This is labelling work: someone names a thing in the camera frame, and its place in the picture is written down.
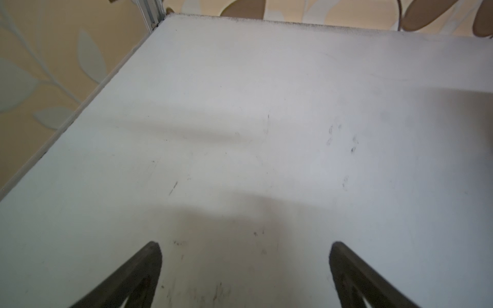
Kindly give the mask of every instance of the beige wall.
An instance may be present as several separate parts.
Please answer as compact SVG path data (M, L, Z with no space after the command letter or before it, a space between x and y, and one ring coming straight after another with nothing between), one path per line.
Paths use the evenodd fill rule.
M131 0L0 0L0 187L147 34Z
M260 16L265 20L381 30L397 30L400 19L406 31L493 34L493 1L489 0L164 0L163 4L185 14Z

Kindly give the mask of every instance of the metal bracket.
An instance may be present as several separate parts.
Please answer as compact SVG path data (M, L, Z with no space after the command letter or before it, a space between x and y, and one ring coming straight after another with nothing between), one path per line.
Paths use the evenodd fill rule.
M149 32L154 31L159 23L164 20L166 13L161 0L133 0L133 2L141 10L145 26Z

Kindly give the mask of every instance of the white tabletop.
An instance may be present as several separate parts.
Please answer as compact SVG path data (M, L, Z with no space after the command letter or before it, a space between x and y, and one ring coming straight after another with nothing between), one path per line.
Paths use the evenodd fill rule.
M338 307L344 241L423 307L493 302L488 39L174 15L0 203L0 302L150 240L154 307Z

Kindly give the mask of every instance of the grey leaf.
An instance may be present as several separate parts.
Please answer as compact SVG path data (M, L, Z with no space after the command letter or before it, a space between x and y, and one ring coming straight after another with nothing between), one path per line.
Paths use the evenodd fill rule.
M302 23L323 25L330 9L339 3L339 1L340 0L318 0L303 14Z
M0 112L12 110L28 98L39 81L11 61L0 58Z
M47 128L59 129L65 121L70 118L73 111L65 107L51 107L35 112L34 118Z
M80 68L97 83L101 83L106 77L107 70L103 55L84 29L79 31L77 59L79 60Z

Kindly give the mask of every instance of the dirt spot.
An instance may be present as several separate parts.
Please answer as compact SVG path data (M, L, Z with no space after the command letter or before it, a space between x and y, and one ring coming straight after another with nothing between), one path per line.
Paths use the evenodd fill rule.
M187 246L188 242L185 240L174 240L173 245L175 245L175 246Z
M348 191L348 182L349 182L349 176L345 176L344 180L342 181L342 189L345 191Z
M214 297L212 298L212 303L222 302L227 299L231 295L231 288L223 287L222 282L216 285L216 291L214 293Z

